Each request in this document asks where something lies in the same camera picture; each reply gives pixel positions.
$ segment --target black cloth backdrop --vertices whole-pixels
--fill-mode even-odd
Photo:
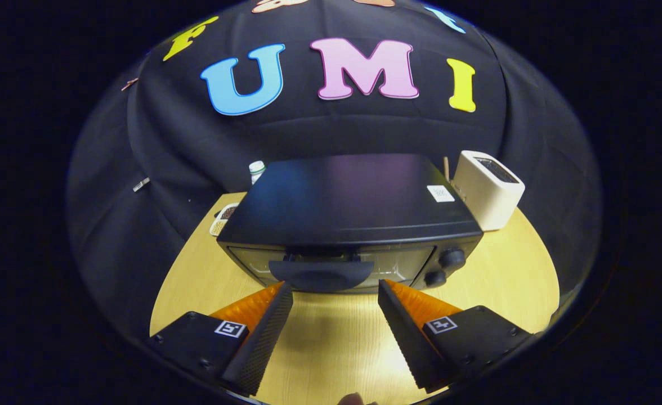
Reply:
[[[519,206],[549,249],[562,300],[583,280],[601,232],[598,169],[583,126],[529,62],[467,21],[455,17],[467,33],[450,30],[420,3],[388,10],[316,1],[257,15],[253,6],[218,13],[169,61],[162,57],[173,37],[151,49],[110,85],[77,141],[66,196],[71,246],[92,296],[122,333],[148,336],[156,295],[185,240],[219,195],[248,190],[248,164],[259,159],[404,152],[440,168],[448,156],[453,171],[461,150],[492,154],[526,184]],[[379,80],[368,96],[355,88],[347,99],[321,100],[321,57],[308,45],[333,37],[366,56],[383,39],[410,43],[419,97],[383,97]],[[272,43],[285,44],[279,97],[250,114],[217,113],[200,72],[237,57],[236,88],[254,92],[261,78],[246,55]],[[449,107],[447,57],[475,68],[477,111]],[[149,184],[134,193],[145,177]]]

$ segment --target wooden table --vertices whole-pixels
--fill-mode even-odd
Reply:
[[[209,314],[262,289],[208,232],[213,213],[244,195],[221,196],[198,224],[159,290],[149,336],[187,311]],[[543,330],[558,307],[554,264],[518,208],[506,227],[483,236],[445,285],[424,292],[462,309],[485,305],[531,333]],[[256,398],[272,405],[336,405],[353,392],[365,403],[398,405],[441,391],[416,388],[376,294],[294,292]]]

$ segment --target black toaster oven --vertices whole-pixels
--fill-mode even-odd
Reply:
[[[264,286],[372,293],[444,284],[482,236],[426,157],[365,154],[270,164],[217,241]]]

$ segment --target blue letter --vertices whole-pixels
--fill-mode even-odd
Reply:
[[[450,26],[451,28],[454,28],[454,30],[459,31],[462,34],[466,33],[466,31],[464,31],[463,28],[461,28],[460,26],[457,26],[457,22],[454,21],[454,19],[450,18],[450,16],[445,15],[444,13],[442,13],[439,10],[436,10],[435,8],[431,8],[431,7],[424,7],[424,8],[426,8],[426,10],[429,10],[432,13],[434,13],[439,18],[439,20],[441,20],[447,26]]]
[[[268,44],[248,53],[249,59],[258,61],[261,71],[261,89],[252,94],[242,96],[236,91],[233,72],[239,61],[236,57],[223,59],[204,69],[200,77],[208,84],[213,108],[223,115],[244,115],[274,102],[284,86],[279,61],[279,53],[284,49],[284,44]]]

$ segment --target bottle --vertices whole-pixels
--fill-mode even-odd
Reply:
[[[251,172],[251,185],[254,185],[256,180],[263,174],[263,171],[266,170],[266,166],[259,160],[249,164],[248,169]]]

